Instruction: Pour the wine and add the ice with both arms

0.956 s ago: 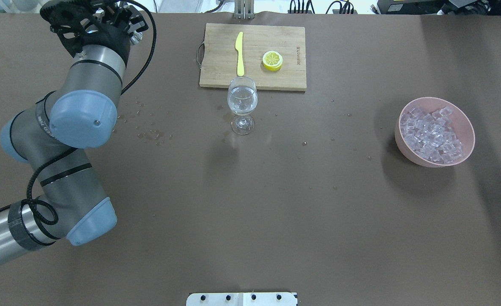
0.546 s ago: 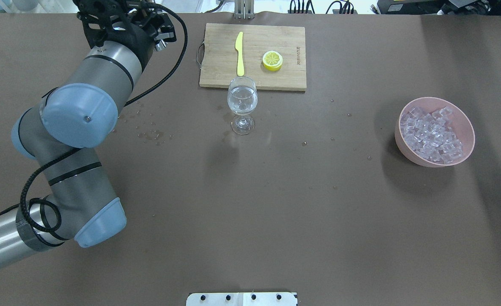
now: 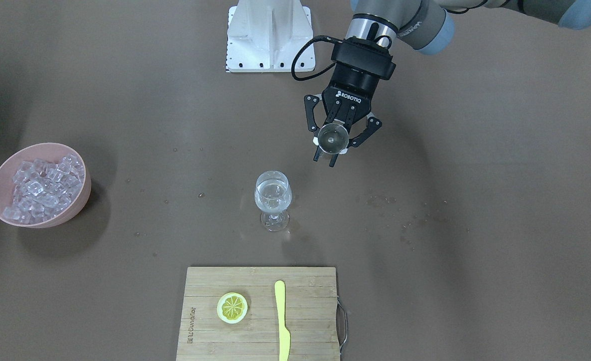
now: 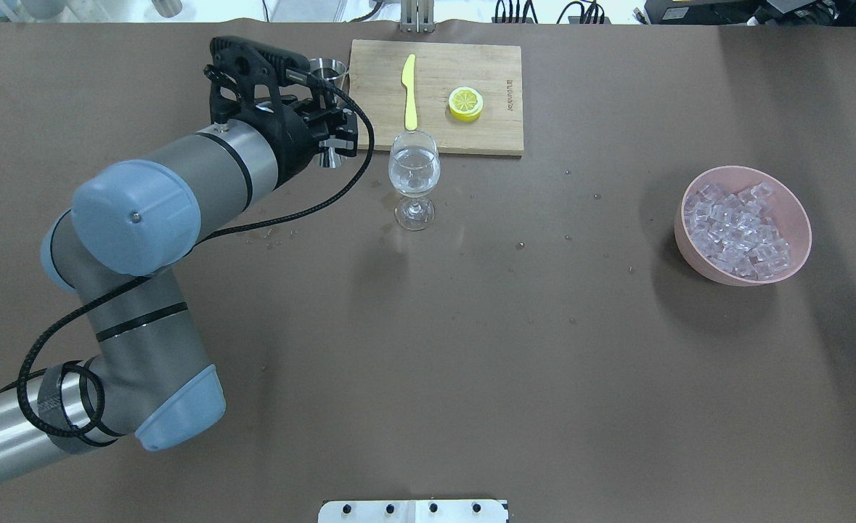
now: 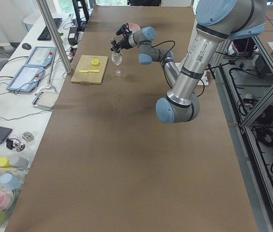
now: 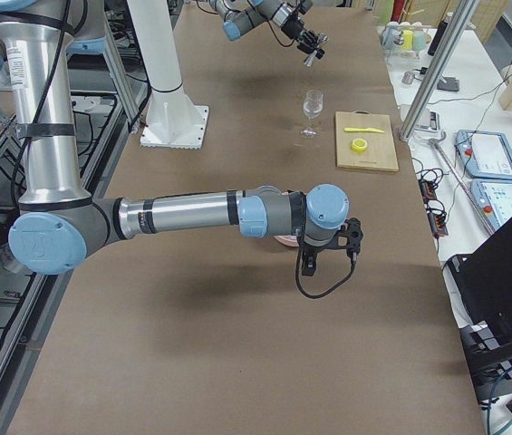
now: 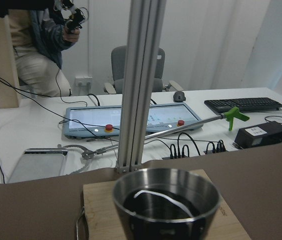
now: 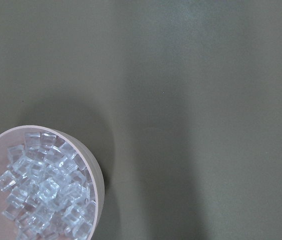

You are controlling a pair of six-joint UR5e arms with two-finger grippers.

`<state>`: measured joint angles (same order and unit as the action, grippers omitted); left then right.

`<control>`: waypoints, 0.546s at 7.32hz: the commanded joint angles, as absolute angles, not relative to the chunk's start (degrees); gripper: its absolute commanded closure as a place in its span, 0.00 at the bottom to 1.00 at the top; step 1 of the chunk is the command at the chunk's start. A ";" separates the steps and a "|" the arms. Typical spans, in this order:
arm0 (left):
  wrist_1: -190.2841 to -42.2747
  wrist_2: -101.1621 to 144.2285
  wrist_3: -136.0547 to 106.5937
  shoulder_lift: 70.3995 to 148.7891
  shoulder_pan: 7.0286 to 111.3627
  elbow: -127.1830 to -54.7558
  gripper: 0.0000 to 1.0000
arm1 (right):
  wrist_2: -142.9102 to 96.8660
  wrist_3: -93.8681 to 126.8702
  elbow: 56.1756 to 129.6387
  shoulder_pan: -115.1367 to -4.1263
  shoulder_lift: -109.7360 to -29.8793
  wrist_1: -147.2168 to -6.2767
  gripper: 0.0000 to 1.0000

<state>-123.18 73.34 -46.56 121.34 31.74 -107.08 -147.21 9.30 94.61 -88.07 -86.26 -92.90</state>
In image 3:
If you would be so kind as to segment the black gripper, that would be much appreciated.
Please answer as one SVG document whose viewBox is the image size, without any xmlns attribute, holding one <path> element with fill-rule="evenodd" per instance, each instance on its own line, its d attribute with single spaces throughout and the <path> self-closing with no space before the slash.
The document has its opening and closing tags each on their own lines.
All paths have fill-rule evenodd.
<svg viewBox="0 0 591 361">
<path fill-rule="evenodd" d="M 314 161 L 318 161 L 322 153 L 318 141 L 320 126 L 314 119 L 316 105 L 323 101 L 326 114 L 332 115 L 327 122 L 337 120 L 352 126 L 366 117 L 364 131 L 351 138 L 339 153 L 346 154 L 348 149 L 359 147 L 382 127 L 382 121 L 371 112 L 371 100 L 378 82 L 389 80 L 396 68 L 388 48 L 365 39 L 344 39 L 335 44 L 331 60 L 334 71 L 322 96 L 308 94 L 303 98 L 307 129 L 313 133 L 316 145 Z"/>
</svg>

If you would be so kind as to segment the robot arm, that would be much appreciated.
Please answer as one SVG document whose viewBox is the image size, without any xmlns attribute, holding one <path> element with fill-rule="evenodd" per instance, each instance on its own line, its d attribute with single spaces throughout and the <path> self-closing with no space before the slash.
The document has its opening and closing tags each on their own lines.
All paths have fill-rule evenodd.
<svg viewBox="0 0 591 361">
<path fill-rule="evenodd" d="M 480 9 L 509 11 L 560 28 L 591 27 L 591 1 L 352 1 L 352 17 L 343 38 L 315 35 L 291 64 L 297 81 L 300 56 L 317 43 L 332 45 L 331 71 L 323 91 L 305 95 L 305 121 L 313 136 L 313 160 L 322 157 L 334 167 L 339 156 L 357 148 L 382 128 L 372 100 L 380 82 L 396 68 L 391 47 L 399 40 L 422 55 L 435 55 L 454 38 L 456 16 Z"/>
</svg>

